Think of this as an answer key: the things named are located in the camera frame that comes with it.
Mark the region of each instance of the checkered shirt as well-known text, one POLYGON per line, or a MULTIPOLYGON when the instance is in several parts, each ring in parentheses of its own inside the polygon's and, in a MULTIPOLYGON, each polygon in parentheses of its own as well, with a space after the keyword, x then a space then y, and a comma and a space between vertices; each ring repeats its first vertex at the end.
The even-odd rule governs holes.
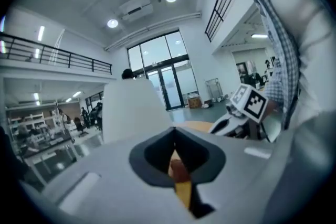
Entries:
MULTIPOLYGON (((332 8, 326 0, 318 0, 331 14, 332 8)), ((284 115, 282 128, 288 127, 292 103, 299 85, 298 46, 284 28, 270 0, 255 0, 269 39, 279 60, 276 60, 271 81, 265 87, 265 95, 279 103, 284 115)))

